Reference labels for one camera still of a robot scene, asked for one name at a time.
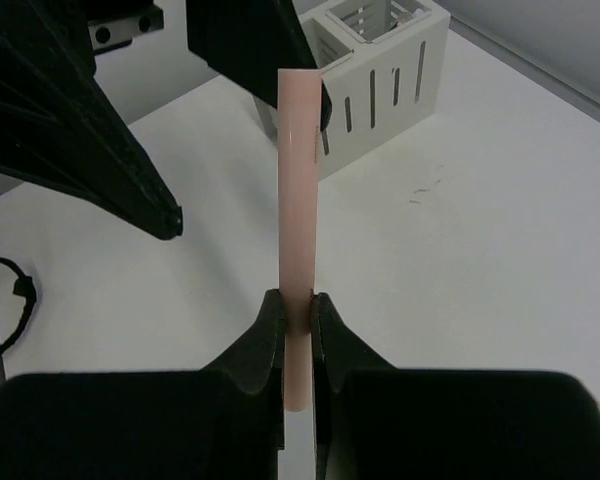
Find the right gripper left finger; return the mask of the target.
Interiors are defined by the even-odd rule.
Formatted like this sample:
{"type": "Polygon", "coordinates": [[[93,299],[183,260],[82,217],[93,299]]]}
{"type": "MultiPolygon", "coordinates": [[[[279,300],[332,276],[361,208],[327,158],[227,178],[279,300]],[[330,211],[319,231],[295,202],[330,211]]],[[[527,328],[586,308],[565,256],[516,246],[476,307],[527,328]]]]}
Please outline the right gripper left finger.
{"type": "Polygon", "coordinates": [[[27,374],[0,387],[0,479],[274,479],[283,305],[199,370],[27,374]]]}

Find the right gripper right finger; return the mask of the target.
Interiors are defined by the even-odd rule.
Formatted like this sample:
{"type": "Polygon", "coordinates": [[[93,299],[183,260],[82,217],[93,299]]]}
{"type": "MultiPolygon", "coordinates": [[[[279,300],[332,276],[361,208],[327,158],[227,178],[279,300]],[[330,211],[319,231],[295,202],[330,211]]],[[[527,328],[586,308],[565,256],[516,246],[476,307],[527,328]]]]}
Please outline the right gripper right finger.
{"type": "Polygon", "coordinates": [[[575,377],[404,369],[311,302],[320,479],[600,479],[600,408],[575,377]]]}

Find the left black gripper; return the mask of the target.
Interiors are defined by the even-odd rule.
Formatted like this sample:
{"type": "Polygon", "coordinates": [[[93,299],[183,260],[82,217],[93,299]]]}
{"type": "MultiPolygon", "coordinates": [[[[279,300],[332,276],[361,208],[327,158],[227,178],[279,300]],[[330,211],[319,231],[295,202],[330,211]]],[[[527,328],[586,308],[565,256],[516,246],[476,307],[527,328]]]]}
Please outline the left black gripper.
{"type": "MultiPolygon", "coordinates": [[[[185,6],[189,51],[271,107],[280,69],[318,68],[291,1],[185,6]]],[[[123,48],[163,28],[154,1],[88,1],[86,19],[78,1],[0,0],[0,173],[84,199],[158,239],[181,235],[181,207],[94,79],[92,48],[123,48]]]]}

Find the pink makeup stick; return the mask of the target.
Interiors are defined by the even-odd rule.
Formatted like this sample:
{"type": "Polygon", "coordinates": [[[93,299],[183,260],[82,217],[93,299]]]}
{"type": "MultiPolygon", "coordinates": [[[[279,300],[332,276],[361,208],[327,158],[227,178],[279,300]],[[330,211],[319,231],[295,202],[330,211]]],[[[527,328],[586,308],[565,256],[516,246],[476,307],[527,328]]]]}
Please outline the pink makeup stick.
{"type": "Polygon", "coordinates": [[[308,408],[315,285],[319,127],[317,70],[278,71],[279,291],[285,311],[284,407],[308,408]]]}

